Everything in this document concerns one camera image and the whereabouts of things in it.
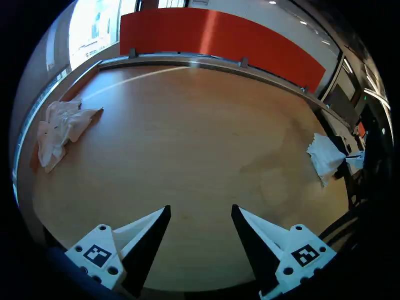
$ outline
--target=window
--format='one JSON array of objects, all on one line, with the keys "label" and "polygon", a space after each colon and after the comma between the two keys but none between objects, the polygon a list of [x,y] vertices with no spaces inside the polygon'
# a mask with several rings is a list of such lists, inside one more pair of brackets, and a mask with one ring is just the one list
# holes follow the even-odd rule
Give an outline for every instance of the window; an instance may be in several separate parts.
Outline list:
[{"label": "window", "polygon": [[159,0],[158,8],[183,8],[185,6],[185,0]]},{"label": "window", "polygon": [[120,0],[78,0],[69,24],[72,70],[118,41]]}]

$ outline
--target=red panel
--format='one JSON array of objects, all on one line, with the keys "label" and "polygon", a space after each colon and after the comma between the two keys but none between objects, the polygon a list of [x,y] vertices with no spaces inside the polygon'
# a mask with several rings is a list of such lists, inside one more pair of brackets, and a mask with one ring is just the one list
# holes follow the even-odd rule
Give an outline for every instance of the red panel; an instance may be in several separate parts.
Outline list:
[{"label": "red panel", "polygon": [[181,51],[214,55],[264,69],[315,92],[325,69],[284,36],[232,14],[201,8],[162,8],[121,17],[120,53]]}]

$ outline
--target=white tissue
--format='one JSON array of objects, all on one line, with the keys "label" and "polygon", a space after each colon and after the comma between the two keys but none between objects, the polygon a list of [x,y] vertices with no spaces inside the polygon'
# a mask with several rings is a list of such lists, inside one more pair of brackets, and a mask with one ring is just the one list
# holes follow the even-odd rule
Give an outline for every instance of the white tissue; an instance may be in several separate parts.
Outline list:
[{"label": "white tissue", "polygon": [[311,155],[312,164],[325,187],[346,158],[329,137],[318,133],[314,133],[314,140],[306,152]]},{"label": "white tissue", "polygon": [[49,173],[66,154],[64,145],[76,142],[92,121],[91,117],[100,109],[79,109],[80,97],[64,102],[55,101],[46,110],[45,121],[37,129],[39,161]]}]

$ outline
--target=wooden table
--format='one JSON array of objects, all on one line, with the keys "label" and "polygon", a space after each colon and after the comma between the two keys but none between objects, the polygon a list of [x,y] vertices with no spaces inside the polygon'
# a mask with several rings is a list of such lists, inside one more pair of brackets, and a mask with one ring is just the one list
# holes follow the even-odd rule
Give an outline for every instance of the wooden table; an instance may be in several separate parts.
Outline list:
[{"label": "wooden table", "polygon": [[38,171],[34,209],[68,248],[97,224],[118,228],[171,205],[148,288],[204,291],[252,280],[232,204],[316,234],[347,210],[343,179],[324,188],[306,153],[324,130],[303,99],[278,87],[140,66],[101,71],[81,95],[82,109],[104,112],[51,173]]}]

